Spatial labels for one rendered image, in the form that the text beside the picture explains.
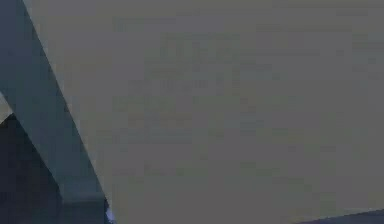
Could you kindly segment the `blue-grey room door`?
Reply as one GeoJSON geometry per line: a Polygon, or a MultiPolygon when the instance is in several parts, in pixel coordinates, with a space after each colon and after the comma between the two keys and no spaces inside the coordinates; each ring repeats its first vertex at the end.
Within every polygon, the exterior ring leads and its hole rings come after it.
{"type": "Polygon", "coordinates": [[[23,0],[0,0],[0,224],[112,224],[23,0]]]}

